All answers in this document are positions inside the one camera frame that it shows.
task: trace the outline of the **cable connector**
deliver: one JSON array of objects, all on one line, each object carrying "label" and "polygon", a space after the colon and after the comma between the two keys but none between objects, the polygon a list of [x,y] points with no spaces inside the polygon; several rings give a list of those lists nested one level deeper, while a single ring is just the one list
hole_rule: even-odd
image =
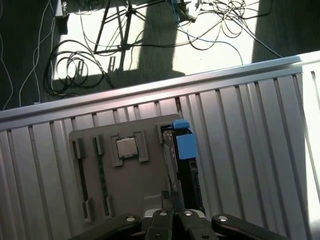
[{"label": "cable connector", "polygon": [[185,6],[186,7],[185,14],[188,16],[188,18],[192,20],[196,20],[202,8],[203,3],[204,3],[204,0],[192,0],[190,3],[188,3]]}]

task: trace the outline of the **metal bolt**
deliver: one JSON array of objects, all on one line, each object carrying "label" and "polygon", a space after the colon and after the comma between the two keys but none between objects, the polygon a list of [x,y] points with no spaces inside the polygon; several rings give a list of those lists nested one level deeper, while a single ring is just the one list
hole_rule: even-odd
[{"label": "metal bolt", "polygon": [[219,216],[218,219],[221,221],[221,222],[226,222],[228,221],[228,218],[226,216]]},{"label": "metal bolt", "polygon": [[161,215],[161,216],[167,216],[167,212],[166,212],[166,211],[161,211],[161,212],[159,213],[159,215]]},{"label": "metal bolt", "polygon": [[136,219],[133,216],[129,216],[126,219],[127,222],[133,222],[134,220],[136,220]]},{"label": "metal bolt", "polygon": [[191,216],[193,213],[192,213],[192,211],[185,211],[184,212],[184,215],[186,215],[186,216]]}]

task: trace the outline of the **blue latch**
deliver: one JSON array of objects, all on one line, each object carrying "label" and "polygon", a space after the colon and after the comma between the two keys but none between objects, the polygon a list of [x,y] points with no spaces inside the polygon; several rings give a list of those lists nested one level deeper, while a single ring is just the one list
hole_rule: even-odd
[{"label": "blue latch", "polygon": [[189,122],[183,119],[174,120],[172,123],[173,129],[188,129],[190,128]]},{"label": "blue latch", "polygon": [[192,159],[197,156],[196,137],[194,133],[176,137],[180,160]]}]

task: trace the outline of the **gray carpet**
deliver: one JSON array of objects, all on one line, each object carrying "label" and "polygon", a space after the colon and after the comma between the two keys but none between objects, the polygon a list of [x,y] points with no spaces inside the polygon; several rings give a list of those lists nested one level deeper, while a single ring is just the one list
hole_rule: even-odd
[{"label": "gray carpet", "polygon": [[[111,12],[117,7],[122,9],[123,1],[114,1]],[[0,31],[3,38],[3,60],[13,83],[14,94],[7,108],[19,107],[19,89],[27,75],[33,68],[33,52],[37,47],[38,31],[46,0],[6,0],[3,3],[4,11],[0,22]],[[262,0],[258,6],[259,12],[268,11],[270,0]],[[287,0],[276,1],[270,15],[249,20],[256,36],[282,56],[292,56],[320,49],[320,34],[318,29],[317,1]],[[79,6],[69,0],[69,10],[77,12]],[[170,4],[167,2],[151,6],[142,10],[146,23],[136,16],[132,16],[128,42],[140,40],[143,44],[166,45],[186,41],[186,35],[177,31],[177,21]],[[92,41],[96,40],[102,19],[103,11],[93,11],[83,15],[85,32]],[[44,16],[41,38],[50,32],[53,14],[48,10]],[[194,35],[200,34],[215,22],[215,16],[208,14],[197,19],[190,28]],[[125,31],[123,20],[122,31]],[[102,45],[108,45],[115,35],[115,43],[119,44],[121,34],[118,21],[106,25],[101,38]],[[68,34],[60,35],[59,27],[55,28],[54,45],[65,39],[75,39],[83,42],[83,35],[79,15],[72,13],[68,22]],[[206,36],[214,39],[216,31]],[[242,56],[244,64],[260,62],[276,58],[260,44],[254,42],[250,36],[243,32],[238,38],[230,39],[223,34],[218,38],[234,45]],[[199,48],[208,46],[206,42],[196,42]],[[59,97],[49,96],[43,90],[43,75],[50,54],[50,37],[40,47],[39,63],[36,74],[39,79],[41,102],[54,101]],[[76,45],[66,45],[63,50],[76,51]],[[176,48],[135,47],[113,56],[97,57],[103,68],[108,72],[111,81],[117,88],[149,83],[179,76],[195,74],[210,70],[228,68],[241,64],[238,53],[229,45],[217,43],[207,51],[199,51],[190,45]],[[101,77],[94,65],[89,65],[88,83],[94,83]],[[0,65],[0,106],[1,109],[10,95],[10,84],[6,72]],[[110,86],[102,82],[92,89],[76,90],[79,95],[109,90]],[[35,75],[32,74],[26,82],[22,94],[22,106],[38,102],[38,88]]]}]

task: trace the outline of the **silver corrugated panel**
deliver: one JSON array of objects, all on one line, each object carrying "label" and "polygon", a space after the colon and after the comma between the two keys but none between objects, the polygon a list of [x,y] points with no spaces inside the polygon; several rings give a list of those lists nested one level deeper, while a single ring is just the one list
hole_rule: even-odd
[{"label": "silver corrugated panel", "polygon": [[320,238],[318,52],[0,113],[0,239],[63,240],[83,222],[72,130],[180,114],[207,215]]}]

